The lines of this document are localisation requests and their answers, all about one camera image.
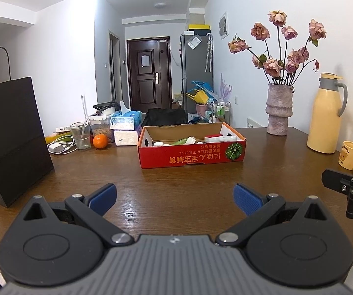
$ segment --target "tissue box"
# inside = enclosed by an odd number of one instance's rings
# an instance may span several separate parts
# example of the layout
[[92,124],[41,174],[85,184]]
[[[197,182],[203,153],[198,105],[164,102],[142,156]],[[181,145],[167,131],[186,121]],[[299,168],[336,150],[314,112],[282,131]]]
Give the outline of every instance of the tissue box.
[[116,146],[136,146],[141,134],[141,125],[138,125],[134,131],[114,130]]
[[111,117],[112,130],[134,131],[141,124],[142,113],[139,111],[129,111],[124,115]]
[[[204,138],[212,134],[236,135],[237,141],[153,146],[154,142],[172,144],[189,136],[204,142]],[[226,123],[144,127],[138,141],[138,155],[143,169],[243,161],[245,148],[246,138]]]

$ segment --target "ceramic vase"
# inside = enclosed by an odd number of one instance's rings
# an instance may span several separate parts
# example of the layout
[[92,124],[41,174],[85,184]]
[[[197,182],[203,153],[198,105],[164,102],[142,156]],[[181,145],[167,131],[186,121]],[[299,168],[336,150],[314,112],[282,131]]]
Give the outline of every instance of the ceramic vase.
[[293,115],[292,88],[283,84],[269,84],[265,111],[269,114],[267,133],[287,135],[288,119]]

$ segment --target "yellow mug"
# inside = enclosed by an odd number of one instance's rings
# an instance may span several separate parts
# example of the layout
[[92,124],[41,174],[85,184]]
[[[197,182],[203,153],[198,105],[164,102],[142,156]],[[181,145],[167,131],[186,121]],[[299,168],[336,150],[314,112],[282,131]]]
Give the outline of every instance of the yellow mug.
[[339,164],[345,169],[353,171],[353,142],[344,141],[340,150]]

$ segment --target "brown door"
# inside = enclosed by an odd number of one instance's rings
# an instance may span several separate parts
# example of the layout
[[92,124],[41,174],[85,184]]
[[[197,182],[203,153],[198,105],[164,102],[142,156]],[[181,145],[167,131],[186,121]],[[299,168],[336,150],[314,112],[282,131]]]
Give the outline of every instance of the brown door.
[[171,107],[169,38],[127,41],[131,109]]

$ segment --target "yellow thermos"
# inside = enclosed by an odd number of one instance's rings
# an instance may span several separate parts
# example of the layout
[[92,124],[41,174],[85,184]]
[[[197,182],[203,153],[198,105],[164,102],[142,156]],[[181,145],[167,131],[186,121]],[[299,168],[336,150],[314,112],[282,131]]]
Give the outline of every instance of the yellow thermos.
[[[343,79],[331,73],[321,73],[320,88],[313,105],[312,120],[307,145],[317,152],[334,153],[340,131],[342,114],[347,104],[347,86],[338,83]],[[343,104],[339,87],[344,89]]]

